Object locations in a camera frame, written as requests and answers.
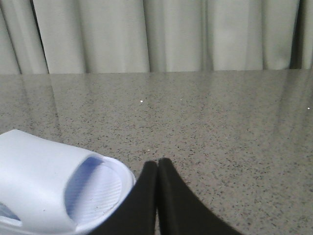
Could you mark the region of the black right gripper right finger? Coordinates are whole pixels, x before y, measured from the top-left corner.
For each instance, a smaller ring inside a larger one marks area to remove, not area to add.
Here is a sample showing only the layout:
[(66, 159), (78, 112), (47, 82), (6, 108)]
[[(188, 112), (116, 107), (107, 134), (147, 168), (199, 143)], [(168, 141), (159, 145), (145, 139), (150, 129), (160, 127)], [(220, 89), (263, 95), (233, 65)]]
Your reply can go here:
[(157, 210), (162, 235), (239, 235), (191, 191), (172, 161), (158, 161)]

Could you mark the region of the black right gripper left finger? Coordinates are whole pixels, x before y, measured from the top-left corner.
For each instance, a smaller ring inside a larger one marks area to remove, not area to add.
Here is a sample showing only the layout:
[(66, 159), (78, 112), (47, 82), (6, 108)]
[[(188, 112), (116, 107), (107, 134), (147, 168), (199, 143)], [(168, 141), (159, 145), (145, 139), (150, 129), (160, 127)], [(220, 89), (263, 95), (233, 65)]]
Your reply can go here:
[(148, 161), (131, 192), (92, 235), (153, 235), (156, 221), (157, 164)]

